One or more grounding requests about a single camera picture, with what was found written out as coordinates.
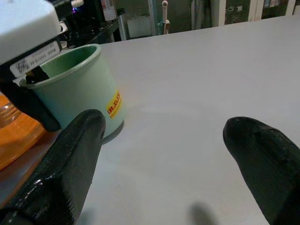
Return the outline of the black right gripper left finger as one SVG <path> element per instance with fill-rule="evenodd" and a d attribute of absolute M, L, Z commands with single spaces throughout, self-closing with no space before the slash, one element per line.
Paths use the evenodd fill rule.
<path fill-rule="evenodd" d="M 0 223 L 74 225 L 92 183 L 104 133 L 105 117 L 99 110 L 77 115 L 0 209 Z"/>

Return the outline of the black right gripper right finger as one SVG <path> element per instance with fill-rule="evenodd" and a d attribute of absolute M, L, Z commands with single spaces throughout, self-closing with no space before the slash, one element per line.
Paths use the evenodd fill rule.
<path fill-rule="evenodd" d="M 280 130 L 250 117 L 233 117 L 223 140 L 270 225 L 300 223 L 300 149 Z"/>

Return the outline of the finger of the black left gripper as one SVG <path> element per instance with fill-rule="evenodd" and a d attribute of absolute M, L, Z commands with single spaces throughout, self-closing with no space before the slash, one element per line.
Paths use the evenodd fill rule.
<path fill-rule="evenodd" d="M 0 91 L 21 112 L 42 124 L 49 132 L 60 130 L 60 124 L 37 95 L 14 82 L 1 82 Z"/>
<path fill-rule="evenodd" d="M 26 84 L 34 84 L 47 79 L 49 79 L 49 76 L 40 66 L 26 72 Z"/>

